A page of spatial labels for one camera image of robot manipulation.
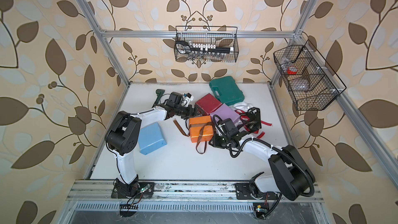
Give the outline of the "orange gift box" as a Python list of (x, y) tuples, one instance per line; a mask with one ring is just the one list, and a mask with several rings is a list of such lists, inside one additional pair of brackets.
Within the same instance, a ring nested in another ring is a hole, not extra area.
[(214, 126), (210, 116), (189, 119), (189, 132), (192, 143), (208, 142), (213, 138)]

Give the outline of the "aluminium front rail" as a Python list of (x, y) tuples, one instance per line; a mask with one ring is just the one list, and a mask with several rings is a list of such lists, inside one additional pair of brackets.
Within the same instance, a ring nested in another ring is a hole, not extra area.
[[(253, 198), (246, 189), (246, 181), (203, 181), (203, 180), (142, 180), (141, 187), (147, 183), (153, 186), (144, 192), (146, 201), (188, 201), (188, 202), (264, 202), (277, 199), (276, 193), (268, 197)], [(117, 201), (119, 197), (110, 179), (77, 180), (74, 182), (66, 200), (68, 201)]]

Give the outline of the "black printed ribbon bow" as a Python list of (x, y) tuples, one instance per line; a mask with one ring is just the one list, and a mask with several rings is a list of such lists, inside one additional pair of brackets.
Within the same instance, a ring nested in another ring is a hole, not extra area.
[(259, 108), (253, 107), (249, 109), (245, 113), (245, 116), (248, 118), (245, 122), (245, 127), (247, 128), (248, 132), (254, 133), (262, 128), (261, 113)]

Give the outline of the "dark red gift box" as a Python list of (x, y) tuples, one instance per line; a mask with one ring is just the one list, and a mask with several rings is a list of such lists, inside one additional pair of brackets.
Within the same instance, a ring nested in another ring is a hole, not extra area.
[(195, 103), (195, 106), (202, 115), (210, 115), (221, 105), (222, 103), (210, 93), (206, 94)]

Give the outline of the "red ribbon bow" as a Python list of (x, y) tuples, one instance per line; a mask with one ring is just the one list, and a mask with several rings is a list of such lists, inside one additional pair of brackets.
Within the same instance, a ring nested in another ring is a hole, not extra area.
[(262, 126), (266, 125), (271, 127), (272, 124), (261, 120), (261, 112), (259, 108), (252, 107), (248, 111), (235, 110), (239, 114), (240, 124), (238, 124), (238, 129), (244, 129), (249, 133), (254, 133), (257, 135), (258, 139), (265, 136), (265, 132), (262, 131)]

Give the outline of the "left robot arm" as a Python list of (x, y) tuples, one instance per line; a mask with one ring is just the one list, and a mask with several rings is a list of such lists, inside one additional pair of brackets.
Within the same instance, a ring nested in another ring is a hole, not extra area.
[(134, 165), (134, 149), (147, 155), (167, 144), (159, 122), (179, 116), (186, 120), (195, 115), (195, 107), (190, 103), (194, 96), (190, 93), (172, 92), (169, 98), (161, 101), (164, 90), (156, 91), (157, 98), (152, 108), (139, 113), (120, 111), (114, 118), (105, 135), (107, 149), (116, 157), (118, 176), (116, 189), (131, 197), (139, 191), (139, 176)]

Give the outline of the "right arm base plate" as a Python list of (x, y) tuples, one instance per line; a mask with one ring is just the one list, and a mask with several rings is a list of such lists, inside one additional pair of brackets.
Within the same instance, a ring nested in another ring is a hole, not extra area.
[(236, 197), (238, 200), (277, 200), (278, 194), (269, 191), (261, 192), (254, 183), (236, 183)]

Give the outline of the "red object in basket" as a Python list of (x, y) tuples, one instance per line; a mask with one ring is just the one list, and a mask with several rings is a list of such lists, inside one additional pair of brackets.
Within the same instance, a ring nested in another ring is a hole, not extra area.
[(287, 68), (287, 74), (288, 75), (296, 75), (298, 73), (298, 68), (295, 66), (289, 66)]

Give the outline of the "blue gift box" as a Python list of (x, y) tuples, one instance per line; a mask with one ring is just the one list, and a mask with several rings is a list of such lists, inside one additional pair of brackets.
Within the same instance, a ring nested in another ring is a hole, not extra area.
[(140, 146), (140, 153), (148, 155), (166, 146), (167, 141), (164, 138), (160, 125), (156, 122), (140, 130), (138, 144)]

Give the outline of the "socket set rail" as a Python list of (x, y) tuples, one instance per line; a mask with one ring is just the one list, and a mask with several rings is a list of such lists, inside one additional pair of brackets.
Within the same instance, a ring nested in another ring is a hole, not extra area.
[(187, 41), (175, 41), (174, 48), (181, 55), (188, 54), (232, 54), (235, 52), (233, 47), (219, 47), (211, 44), (196, 44)]

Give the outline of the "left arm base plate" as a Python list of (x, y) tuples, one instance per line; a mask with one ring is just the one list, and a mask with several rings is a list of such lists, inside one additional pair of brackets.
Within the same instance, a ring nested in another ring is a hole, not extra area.
[(112, 199), (130, 199), (140, 198), (150, 199), (154, 193), (154, 182), (132, 182), (129, 185), (124, 184), (118, 179), (114, 182), (114, 188), (111, 193)]

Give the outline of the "purple gift box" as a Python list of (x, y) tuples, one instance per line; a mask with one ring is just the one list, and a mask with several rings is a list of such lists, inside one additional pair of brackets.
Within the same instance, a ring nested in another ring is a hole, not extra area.
[(231, 109), (226, 104), (222, 104), (219, 108), (217, 108), (214, 112), (210, 113), (210, 117), (212, 118), (214, 115), (217, 115), (221, 118), (221, 120), (231, 119), (235, 125), (242, 124), (240, 115)]

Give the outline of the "green plastic tool case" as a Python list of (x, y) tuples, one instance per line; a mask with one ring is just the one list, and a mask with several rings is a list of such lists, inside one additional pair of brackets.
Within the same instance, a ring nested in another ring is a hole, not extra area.
[(232, 106), (245, 100), (243, 92), (239, 89), (232, 76), (213, 79), (209, 82), (209, 86), (214, 97), (227, 106)]

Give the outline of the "white ribbon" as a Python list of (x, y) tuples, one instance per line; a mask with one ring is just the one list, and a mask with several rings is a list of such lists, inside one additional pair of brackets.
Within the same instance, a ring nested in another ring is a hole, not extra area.
[(231, 109), (234, 111), (239, 110), (240, 112), (247, 112), (251, 108), (253, 108), (253, 105), (246, 102), (239, 102), (231, 106)]

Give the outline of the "brown ribbon bow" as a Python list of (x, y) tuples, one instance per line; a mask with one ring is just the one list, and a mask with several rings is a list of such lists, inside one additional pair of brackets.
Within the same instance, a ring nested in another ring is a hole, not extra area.
[(194, 117), (188, 120), (188, 131), (186, 133), (176, 119), (173, 120), (174, 125), (179, 132), (189, 137), (192, 143), (195, 143), (197, 153), (203, 155), (206, 152), (208, 142), (212, 140), (215, 133), (215, 127), (210, 116)]

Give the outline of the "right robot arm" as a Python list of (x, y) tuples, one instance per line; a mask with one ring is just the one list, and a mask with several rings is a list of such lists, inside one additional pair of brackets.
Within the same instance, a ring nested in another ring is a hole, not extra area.
[(275, 192), (294, 201), (315, 194), (316, 179), (294, 146), (274, 146), (248, 131), (240, 132), (231, 119), (222, 120), (218, 115), (212, 117), (212, 122), (221, 135), (215, 138), (214, 147), (227, 149), (232, 158), (245, 152), (269, 164), (271, 175), (260, 172), (249, 180), (252, 198), (261, 199), (268, 192)]

